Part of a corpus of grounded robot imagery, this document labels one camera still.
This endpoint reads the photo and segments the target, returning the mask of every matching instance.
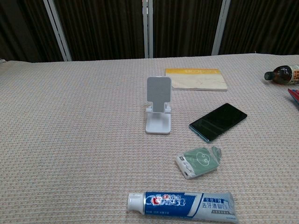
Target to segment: bottle cap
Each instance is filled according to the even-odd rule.
[[[264,78],[266,80],[272,80],[275,76],[275,73],[273,71],[268,71],[265,73]]]
[[[128,211],[143,212],[143,193],[130,193],[128,198]]]

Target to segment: black phone screen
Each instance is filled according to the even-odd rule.
[[[247,114],[226,103],[191,123],[190,128],[204,140],[212,141],[246,117]]]

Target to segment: white phone stand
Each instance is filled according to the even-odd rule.
[[[153,105],[146,108],[145,132],[169,134],[171,130],[171,79],[165,76],[148,77],[147,101]]]

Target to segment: book cover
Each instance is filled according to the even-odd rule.
[[[165,69],[172,79],[172,87],[182,90],[227,91],[219,69]]]

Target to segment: beige bedspread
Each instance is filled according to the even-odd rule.
[[[299,105],[261,54],[0,64],[0,223],[193,224],[127,213],[129,192],[231,192],[240,223],[299,223]],[[146,78],[218,68],[227,92],[173,91],[171,133],[145,133]],[[213,143],[189,123],[224,103],[248,114]],[[216,146],[217,171],[186,180],[179,152]]]

